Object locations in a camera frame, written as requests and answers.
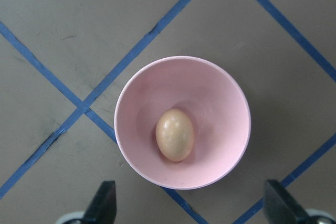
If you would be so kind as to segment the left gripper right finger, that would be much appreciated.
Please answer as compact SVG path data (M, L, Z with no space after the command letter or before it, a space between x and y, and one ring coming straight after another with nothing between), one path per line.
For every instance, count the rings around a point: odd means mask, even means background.
M264 182L263 212L268 223L306 223L303 207L275 179Z

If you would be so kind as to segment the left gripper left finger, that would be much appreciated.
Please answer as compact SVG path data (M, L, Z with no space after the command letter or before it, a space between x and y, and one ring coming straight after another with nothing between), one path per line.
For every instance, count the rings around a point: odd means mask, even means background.
M114 223L116 218L115 181L103 181L83 216L83 223Z

